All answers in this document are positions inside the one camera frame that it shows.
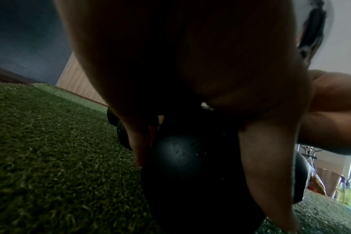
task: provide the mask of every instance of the white ceiling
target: white ceiling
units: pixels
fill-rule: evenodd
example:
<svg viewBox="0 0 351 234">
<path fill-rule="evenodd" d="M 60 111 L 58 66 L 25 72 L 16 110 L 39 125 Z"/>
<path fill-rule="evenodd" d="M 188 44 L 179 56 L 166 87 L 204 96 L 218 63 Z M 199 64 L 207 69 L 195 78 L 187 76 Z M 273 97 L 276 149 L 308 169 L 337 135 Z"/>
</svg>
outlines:
<svg viewBox="0 0 351 234">
<path fill-rule="evenodd" d="M 331 0 L 334 24 L 311 69 L 351 74 L 351 0 Z"/>
</svg>

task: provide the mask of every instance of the green turf floor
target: green turf floor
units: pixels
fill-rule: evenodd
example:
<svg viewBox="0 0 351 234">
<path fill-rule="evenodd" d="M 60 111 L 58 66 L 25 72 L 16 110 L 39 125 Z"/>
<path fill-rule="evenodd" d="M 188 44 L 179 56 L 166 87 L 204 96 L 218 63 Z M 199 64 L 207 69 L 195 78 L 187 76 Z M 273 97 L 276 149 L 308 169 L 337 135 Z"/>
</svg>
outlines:
<svg viewBox="0 0 351 234">
<path fill-rule="evenodd" d="M 162 233 L 139 172 L 106 108 L 46 84 L 0 84 L 0 233 Z M 315 193 L 296 211 L 302 233 L 351 233 L 351 210 Z M 257 233 L 280 231 L 266 221 Z"/>
</svg>

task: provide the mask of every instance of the white wall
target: white wall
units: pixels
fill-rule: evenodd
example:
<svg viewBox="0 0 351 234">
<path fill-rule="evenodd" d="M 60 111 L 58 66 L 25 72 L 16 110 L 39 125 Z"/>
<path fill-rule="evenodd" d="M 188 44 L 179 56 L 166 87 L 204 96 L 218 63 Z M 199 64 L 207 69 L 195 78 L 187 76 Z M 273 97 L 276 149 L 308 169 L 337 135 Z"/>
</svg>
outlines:
<svg viewBox="0 0 351 234">
<path fill-rule="evenodd" d="M 331 32 L 310 68 L 351 74 L 351 0 L 332 0 L 332 3 L 334 21 Z M 328 151 L 318 152 L 316 156 L 315 166 L 349 176 L 350 156 Z"/>
</svg>

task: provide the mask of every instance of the dark wall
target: dark wall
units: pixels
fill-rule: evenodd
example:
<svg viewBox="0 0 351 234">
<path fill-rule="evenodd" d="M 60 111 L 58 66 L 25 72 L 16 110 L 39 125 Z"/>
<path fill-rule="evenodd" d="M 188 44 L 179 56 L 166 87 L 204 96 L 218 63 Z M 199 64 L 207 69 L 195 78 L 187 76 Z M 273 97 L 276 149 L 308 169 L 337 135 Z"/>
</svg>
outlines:
<svg viewBox="0 0 351 234">
<path fill-rule="evenodd" d="M 0 68 L 55 85 L 71 53 L 52 0 L 0 0 Z"/>
</svg>

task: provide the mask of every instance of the bottle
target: bottle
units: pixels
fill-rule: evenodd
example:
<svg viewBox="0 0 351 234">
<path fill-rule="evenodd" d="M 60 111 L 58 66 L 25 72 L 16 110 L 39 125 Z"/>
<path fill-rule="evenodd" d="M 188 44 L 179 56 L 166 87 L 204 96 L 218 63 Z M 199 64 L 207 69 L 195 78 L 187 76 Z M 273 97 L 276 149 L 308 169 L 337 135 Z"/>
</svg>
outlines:
<svg viewBox="0 0 351 234">
<path fill-rule="evenodd" d="M 346 181 L 344 203 L 351 206 L 351 179 Z"/>
<path fill-rule="evenodd" d="M 345 177 L 341 177 L 341 181 L 339 186 L 337 187 L 336 193 L 337 193 L 337 197 L 336 200 L 339 202 L 344 203 L 345 202 Z"/>
</svg>

